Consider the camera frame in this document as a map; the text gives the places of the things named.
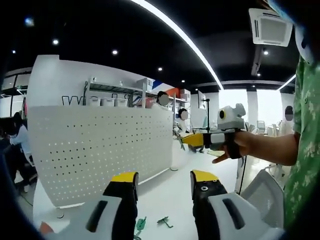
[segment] desk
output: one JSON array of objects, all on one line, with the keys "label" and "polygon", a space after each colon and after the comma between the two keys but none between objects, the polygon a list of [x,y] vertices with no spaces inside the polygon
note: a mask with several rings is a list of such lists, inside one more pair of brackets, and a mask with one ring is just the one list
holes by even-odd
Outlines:
[{"label": "desk", "polygon": [[[238,161],[228,159],[219,164],[212,164],[215,158],[206,153],[183,151],[179,142],[173,144],[173,163],[178,171],[167,170],[138,187],[138,217],[147,216],[144,230],[139,235],[142,239],[153,240],[194,240],[197,229],[192,214],[190,171],[207,171],[217,175],[228,192],[233,192],[236,185]],[[47,222],[57,233],[65,228],[80,206],[63,209],[64,217],[57,218],[57,210],[49,200],[41,182],[34,192],[33,222],[36,228],[41,222]],[[157,221],[169,216],[169,224],[157,225]]]}]

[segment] white pegboard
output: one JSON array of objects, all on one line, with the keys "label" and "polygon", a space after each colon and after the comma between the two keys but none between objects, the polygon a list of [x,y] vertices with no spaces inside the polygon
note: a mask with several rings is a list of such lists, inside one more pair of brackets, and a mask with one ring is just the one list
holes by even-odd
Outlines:
[{"label": "white pegboard", "polygon": [[169,168],[172,117],[171,111],[143,108],[30,108],[32,156],[52,203],[86,202],[123,172],[139,172],[143,181]]}]

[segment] window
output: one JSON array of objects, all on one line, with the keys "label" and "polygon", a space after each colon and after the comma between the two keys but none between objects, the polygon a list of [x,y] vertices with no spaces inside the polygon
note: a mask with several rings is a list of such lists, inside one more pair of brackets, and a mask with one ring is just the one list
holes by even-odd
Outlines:
[{"label": "window", "polygon": [[248,121],[248,95],[246,89],[230,89],[219,91],[219,108],[226,106],[236,107],[236,104],[242,104],[246,114],[243,116],[245,122]]},{"label": "window", "polygon": [[258,120],[264,121],[265,127],[282,120],[281,93],[277,90],[256,91],[258,98]]}]

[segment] black ceiling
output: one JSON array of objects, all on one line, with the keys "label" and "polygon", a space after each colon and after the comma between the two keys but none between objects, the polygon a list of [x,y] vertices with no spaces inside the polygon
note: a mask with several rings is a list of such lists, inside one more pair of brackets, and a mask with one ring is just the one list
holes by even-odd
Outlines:
[{"label": "black ceiling", "polygon": [[[255,0],[149,2],[184,30],[221,81],[285,82],[295,73],[299,53],[291,37],[288,47],[265,46],[269,55],[262,59],[261,76],[251,75],[257,46],[252,40],[248,9],[262,8]],[[175,87],[194,90],[197,84],[212,83],[198,88],[202,92],[218,90],[190,47],[164,22],[130,0],[28,1],[17,7],[6,18],[6,71],[31,67],[37,55],[57,54],[60,59],[115,67]],[[34,18],[34,27],[24,25],[27,16]],[[58,46],[52,45],[53,38],[59,39]],[[113,49],[118,50],[117,56],[111,54]],[[253,90],[249,83],[224,87]],[[255,87],[276,89],[279,85],[261,83]],[[284,90],[292,92],[293,88]]]}]

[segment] air vent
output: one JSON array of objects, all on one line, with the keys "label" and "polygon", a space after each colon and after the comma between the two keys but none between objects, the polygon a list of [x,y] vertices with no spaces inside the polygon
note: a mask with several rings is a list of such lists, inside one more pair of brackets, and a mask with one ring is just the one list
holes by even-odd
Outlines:
[{"label": "air vent", "polygon": [[249,15],[254,44],[288,46],[293,28],[291,23],[265,9],[250,8]]}]

